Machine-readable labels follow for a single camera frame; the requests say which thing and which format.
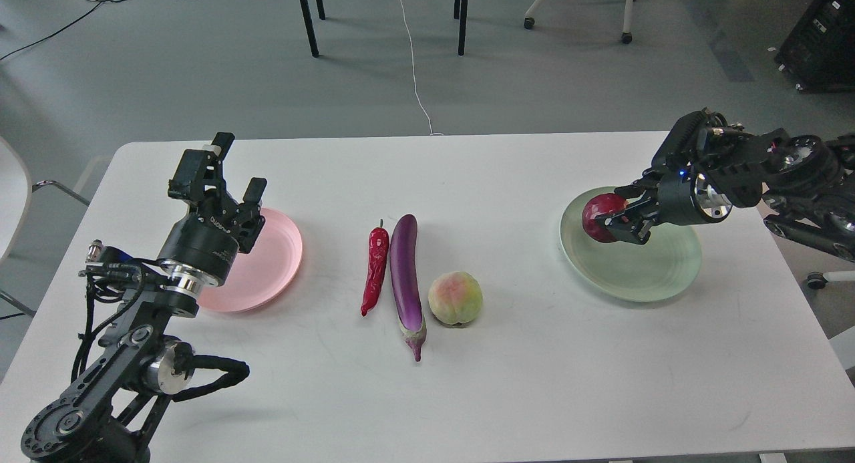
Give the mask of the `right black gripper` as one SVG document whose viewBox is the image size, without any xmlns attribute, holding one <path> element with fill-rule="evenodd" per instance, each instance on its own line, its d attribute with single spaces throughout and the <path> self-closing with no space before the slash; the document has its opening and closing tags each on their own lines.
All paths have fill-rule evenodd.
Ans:
<svg viewBox="0 0 855 463">
<path fill-rule="evenodd" d="M 690 226 L 721 222 L 733 208 L 726 195 L 692 168 L 657 174 L 647 170 L 618 195 L 631 203 L 622 210 L 598 214 L 598 225 L 617 241 L 647 244 L 651 229 L 660 224 Z"/>
</svg>

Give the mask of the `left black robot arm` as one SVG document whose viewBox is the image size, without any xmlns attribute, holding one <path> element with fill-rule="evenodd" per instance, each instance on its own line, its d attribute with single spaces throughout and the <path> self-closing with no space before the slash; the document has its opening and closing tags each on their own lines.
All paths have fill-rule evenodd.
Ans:
<svg viewBox="0 0 855 463">
<path fill-rule="evenodd" d="M 25 428 L 21 450 L 31 462 L 147 462 L 172 402 L 210 395 L 250 374 L 243 361 L 195 354 L 165 332 L 172 317 L 196 316 L 202 290 L 223 286 L 265 225 L 265 178 L 252 178 L 240 202 L 227 192 L 222 165 L 233 140 L 231 132 L 218 132 L 210 144 L 184 151 L 168 197 L 188 211 L 156 259 L 92 242 L 80 271 L 88 316 L 70 385 Z"/>
</svg>

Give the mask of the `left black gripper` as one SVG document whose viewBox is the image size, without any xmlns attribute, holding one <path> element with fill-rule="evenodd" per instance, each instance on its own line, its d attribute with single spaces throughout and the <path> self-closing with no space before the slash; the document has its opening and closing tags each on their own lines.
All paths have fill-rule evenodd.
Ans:
<svg viewBox="0 0 855 463">
<path fill-rule="evenodd" d="M 253 177 L 241 203 L 231 198 L 222 164 L 234 140 L 232 132 L 217 132 L 210 144 L 181 156 L 167 195 L 186 203 L 188 213 L 174 223 L 158 254 L 163 271 L 201 275 L 205 283 L 219 287 L 237 255 L 256 244 L 265 226 L 261 201 L 268 180 Z"/>
</svg>

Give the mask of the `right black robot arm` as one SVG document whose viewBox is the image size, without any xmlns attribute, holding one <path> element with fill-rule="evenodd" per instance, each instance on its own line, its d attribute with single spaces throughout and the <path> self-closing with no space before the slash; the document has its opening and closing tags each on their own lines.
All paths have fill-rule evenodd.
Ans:
<svg viewBox="0 0 855 463">
<path fill-rule="evenodd" d="M 586 205 L 582 225 L 601 242 L 647 243 L 660 224 L 725 220 L 764 203 L 770 232 L 853 260 L 853 135 L 823 141 L 778 129 L 751 134 L 718 112 L 675 122 L 639 179 Z"/>
</svg>

